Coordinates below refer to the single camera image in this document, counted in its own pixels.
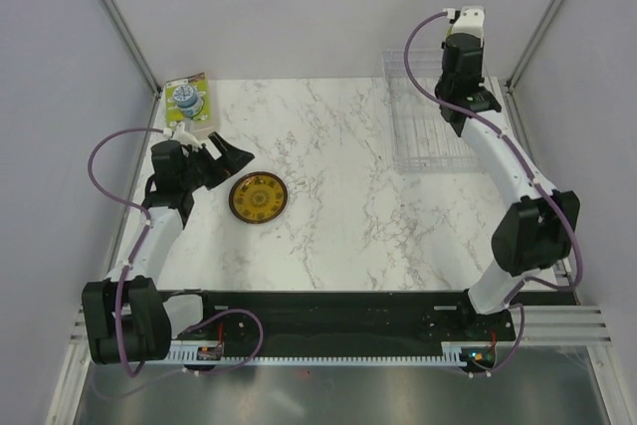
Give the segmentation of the aluminium frame post right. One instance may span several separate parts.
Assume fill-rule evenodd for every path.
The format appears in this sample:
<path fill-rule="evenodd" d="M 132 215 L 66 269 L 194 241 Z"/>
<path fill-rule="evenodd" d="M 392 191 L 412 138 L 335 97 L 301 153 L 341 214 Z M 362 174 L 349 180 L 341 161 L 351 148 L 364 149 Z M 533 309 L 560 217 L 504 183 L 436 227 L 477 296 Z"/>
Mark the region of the aluminium frame post right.
<path fill-rule="evenodd" d="M 536 23 L 529 40 L 527 41 L 521 55 L 515 63 L 512 72 L 505 81 L 507 92 L 511 95 L 516 86 L 520 83 L 526 72 L 531 59 L 541 44 L 543 38 L 552 26 L 566 0 L 549 0 L 543 9 L 538 22 Z"/>

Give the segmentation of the aluminium rail front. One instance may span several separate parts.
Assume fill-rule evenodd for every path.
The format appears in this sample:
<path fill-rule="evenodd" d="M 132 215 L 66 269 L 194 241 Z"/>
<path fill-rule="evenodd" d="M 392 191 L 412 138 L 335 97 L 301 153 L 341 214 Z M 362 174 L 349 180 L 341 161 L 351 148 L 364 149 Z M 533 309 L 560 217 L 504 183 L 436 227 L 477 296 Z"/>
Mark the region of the aluminium rail front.
<path fill-rule="evenodd" d="M 591 345 L 609 341 L 600 311 L 584 306 L 515 305 L 507 311 L 462 322 L 452 306 L 351 309 L 346 307 L 251 306 L 253 319 L 234 313 L 185 332 L 176 340 L 214 340 L 232 349 L 261 338 L 266 347 L 312 352 L 433 352 L 442 342 L 464 344 L 528 341 L 540 346 Z"/>

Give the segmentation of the green box with wooden base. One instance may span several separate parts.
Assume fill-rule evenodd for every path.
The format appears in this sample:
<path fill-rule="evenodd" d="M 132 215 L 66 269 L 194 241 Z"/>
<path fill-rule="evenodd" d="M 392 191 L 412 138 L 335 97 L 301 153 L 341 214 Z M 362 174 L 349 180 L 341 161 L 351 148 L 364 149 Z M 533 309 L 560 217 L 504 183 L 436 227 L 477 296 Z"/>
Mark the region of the green box with wooden base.
<path fill-rule="evenodd" d="M 164 86 L 166 126 L 180 123 L 198 139 L 214 130 L 214 114 L 205 73 L 169 81 Z"/>

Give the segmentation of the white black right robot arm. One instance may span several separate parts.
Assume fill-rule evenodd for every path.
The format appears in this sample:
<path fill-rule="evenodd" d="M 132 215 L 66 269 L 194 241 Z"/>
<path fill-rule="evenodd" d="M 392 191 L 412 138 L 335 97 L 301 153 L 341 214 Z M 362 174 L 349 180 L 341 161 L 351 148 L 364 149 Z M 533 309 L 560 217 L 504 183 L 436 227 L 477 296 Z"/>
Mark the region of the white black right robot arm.
<path fill-rule="evenodd" d="M 458 332 L 475 339 L 526 282 L 569 255 L 581 255 L 574 235 L 580 202 L 540 173 L 508 131 L 501 105 L 484 86 L 481 40 L 455 33 L 442 47 L 435 88 L 441 115 L 476 153 L 508 208 L 492 235 L 493 262 L 469 289 L 470 305 L 455 316 Z"/>

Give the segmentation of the aluminium frame post left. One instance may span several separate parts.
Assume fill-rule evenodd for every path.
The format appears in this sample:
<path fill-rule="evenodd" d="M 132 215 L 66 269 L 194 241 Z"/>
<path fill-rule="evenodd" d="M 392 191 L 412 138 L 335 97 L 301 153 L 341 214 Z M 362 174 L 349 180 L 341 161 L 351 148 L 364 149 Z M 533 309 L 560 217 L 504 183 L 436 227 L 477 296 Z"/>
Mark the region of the aluminium frame post left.
<path fill-rule="evenodd" d="M 161 94 L 161 85 L 152 71 L 150 64 L 142 53 L 128 23 L 119 9 L 116 0 L 99 0 L 106 15 L 112 23 L 119 38 L 127 49 L 136 69 L 142 76 L 145 84 L 153 95 L 158 98 Z"/>

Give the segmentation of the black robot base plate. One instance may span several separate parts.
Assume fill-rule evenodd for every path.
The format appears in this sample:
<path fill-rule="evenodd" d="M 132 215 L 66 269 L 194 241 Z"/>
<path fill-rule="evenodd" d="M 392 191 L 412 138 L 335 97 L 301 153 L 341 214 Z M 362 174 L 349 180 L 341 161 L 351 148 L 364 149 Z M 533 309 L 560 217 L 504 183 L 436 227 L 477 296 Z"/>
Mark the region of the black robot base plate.
<path fill-rule="evenodd" d="M 184 339 L 221 339 L 226 357 L 436 356 L 445 342 L 513 341 L 509 313 L 479 316 L 458 292 L 221 292 L 200 295 L 214 318 Z"/>

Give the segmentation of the yellow patterned plate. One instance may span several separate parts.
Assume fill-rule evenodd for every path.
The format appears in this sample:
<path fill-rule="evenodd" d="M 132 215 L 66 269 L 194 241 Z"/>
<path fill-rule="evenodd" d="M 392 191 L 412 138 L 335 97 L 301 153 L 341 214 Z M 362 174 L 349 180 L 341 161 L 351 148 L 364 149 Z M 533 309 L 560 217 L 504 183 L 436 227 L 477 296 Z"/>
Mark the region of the yellow patterned plate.
<path fill-rule="evenodd" d="M 267 171 L 244 175 L 230 190 L 228 203 L 240 221 L 260 225 L 278 218 L 286 209 L 289 191 L 284 181 Z"/>

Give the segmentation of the aluminium frame post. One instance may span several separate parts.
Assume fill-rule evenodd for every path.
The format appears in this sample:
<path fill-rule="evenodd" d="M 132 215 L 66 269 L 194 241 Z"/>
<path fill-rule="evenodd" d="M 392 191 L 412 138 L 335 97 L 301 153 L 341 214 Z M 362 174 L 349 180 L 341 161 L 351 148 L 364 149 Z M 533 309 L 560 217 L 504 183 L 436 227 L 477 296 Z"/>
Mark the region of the aluminium frame post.
<path fill-rule="evenodd" d="M 152 71 L 150 64 L 142 53 L 128 23 L 119 9 L 116 0 L 99 0 L 106 15 L 112 23 L 119 38 L 127 49 L 136 69 L 142 76 L 145 84 L 153 95 L 158 98 L 161 94 L 161 85 Z"/>
<path fill-rule="evenodd" d="M 527 41 L 521 55 L 515 63 L 512 72 L 505 81 L 507 92 L 511 95 L 516 86 L 520 83 L 526 72 L 531 59 L 541 44 L 543 38 L 552 26 L 566 0 L 549 0 L 543 9 L 538 22 L 536 23 L 529 40 Z"/>

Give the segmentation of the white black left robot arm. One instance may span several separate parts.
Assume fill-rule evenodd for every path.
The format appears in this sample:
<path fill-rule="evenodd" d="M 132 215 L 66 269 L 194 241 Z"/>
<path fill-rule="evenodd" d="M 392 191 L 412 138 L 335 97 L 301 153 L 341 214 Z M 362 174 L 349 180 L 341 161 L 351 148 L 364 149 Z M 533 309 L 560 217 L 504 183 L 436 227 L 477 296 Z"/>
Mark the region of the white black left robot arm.
<path fill-rule="evenodd" d="M 200 188 L 211 190 L 239 173 L 254 154 L 231 145 L 217 132 L 207 141 L 165 128 L 150 149 L 152 173 L 141 203 L 137 236 L 122 261 L 82 291 L 91 358 L 96 364 L 145 363 L 165 358 L 173 338 L 185 328 L 207 338 L 218 315 L 196 301 L 168 307 L 156 287 L 172 245 L 188 222 Z"/>

